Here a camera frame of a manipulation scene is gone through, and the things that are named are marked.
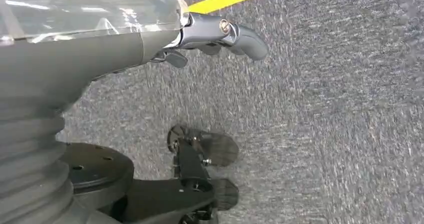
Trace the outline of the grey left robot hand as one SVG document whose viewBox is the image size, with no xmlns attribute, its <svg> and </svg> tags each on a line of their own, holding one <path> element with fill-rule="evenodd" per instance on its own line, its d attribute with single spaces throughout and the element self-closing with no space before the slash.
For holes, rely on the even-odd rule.
<svg viewBox="0 0 424 224">
<path fill-rule="evenodd" d="M 269 52 L 254 30 L 184 0 L 0 0 L 0 116 L 62 111 L 110 73 L 182 68 L 180 50 L 223 47 L 254 61 Z"/>
</svg>

